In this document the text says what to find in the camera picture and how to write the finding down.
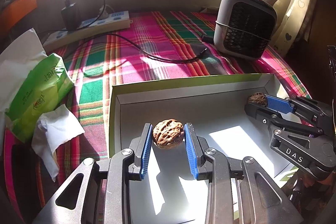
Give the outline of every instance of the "black grille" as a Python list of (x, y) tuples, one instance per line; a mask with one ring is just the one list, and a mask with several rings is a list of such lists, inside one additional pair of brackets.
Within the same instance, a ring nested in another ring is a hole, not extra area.
[[(237, 2), (232, 8), (228, 25), (270, 39), (275, 18), (257, 7)], [(267, 40), (232, 28), (228, 28), (224, 39), (227, 50), (252, 58), (261, 57), (267, 45)]]

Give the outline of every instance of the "green plastic package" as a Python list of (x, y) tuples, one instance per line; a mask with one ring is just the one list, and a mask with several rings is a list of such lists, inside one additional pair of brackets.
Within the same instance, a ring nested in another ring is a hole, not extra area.
[(6, 126), (26, 142), (32, 138), (40, 115), (55, 110), (73, 86), (62, 58), (51, 54), (29, 72), (6, 111)]

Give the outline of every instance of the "plaid tablecloth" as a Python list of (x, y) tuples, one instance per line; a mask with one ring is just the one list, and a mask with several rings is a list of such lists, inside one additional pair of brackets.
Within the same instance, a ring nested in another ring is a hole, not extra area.
[[(130, 14), (131, 27), (117, 33), (132, 40), (146, 51), (169, 59), (187, 59), (201, 42), (200, 35), (214, 35), (215, 15), (183, 12), (148, 12)], [(105, 135), (108, 133), (110, 91), (112, 85), (139, 81), (170, 79), (201, 75), (231, 75), (237, 73), (274, 73), (287, 93), (294, 97), (310, 97), (295, 73), (271, 48), (261, 59), (250, 62), (216, 51), (188, 64), (171, 64), (152, 60), (115, 36), (104, 36), (88, 42), (79, 41), (57, 49), (75, 81), (75, 88), (65, 103), (78, 118), (85, 133), (57, 149), (60, 167), (53, 183), (43, 162), (36, 162), (36, 183), (41, 206), (44, 206), (60, 184), (87, 157), (95, 160), (108, 156)], [(11, 147), (16, 143), (11, 133), (5, 137), (5, 176), (8, 194), (17, 211), (13, 187)]]

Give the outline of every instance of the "power adapter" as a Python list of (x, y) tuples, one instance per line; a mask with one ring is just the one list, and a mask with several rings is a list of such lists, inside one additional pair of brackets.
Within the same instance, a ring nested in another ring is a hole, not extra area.
[(70, 4), (69, 0), (65, 0), (65, 7), (61, 10), (65, 28), (68, 31), (76, 30), (82, 23), (78, 6), (76, 3)]

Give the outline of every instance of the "silver screw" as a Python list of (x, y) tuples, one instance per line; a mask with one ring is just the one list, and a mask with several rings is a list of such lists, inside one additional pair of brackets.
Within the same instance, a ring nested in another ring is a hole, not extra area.
[(91, 165), (93, 164), (94, 160), (93, 158), (86, 158), (83, 162), (85, 165)]
[(207, 153), (208, 155), (213, 155), (213, 154), (216, 153), (216, 149), (214, 149), (214, 148), (207, 148), (205, 150), (205, 153)]
[(245, 162), (246, 162), (247, 164), (252, 164), (252, 163), (254, 163), (254, 158), (252, 158), (252, 157), (246, 157), (246, 158), (245, 158)]
[(125, 148), (125, 149), (121, 150), (121, 153), (122, 153), (124, 156), (130, 155), (130, 154), (132, 153), (132, 149), (130, 149), (130, 148)]

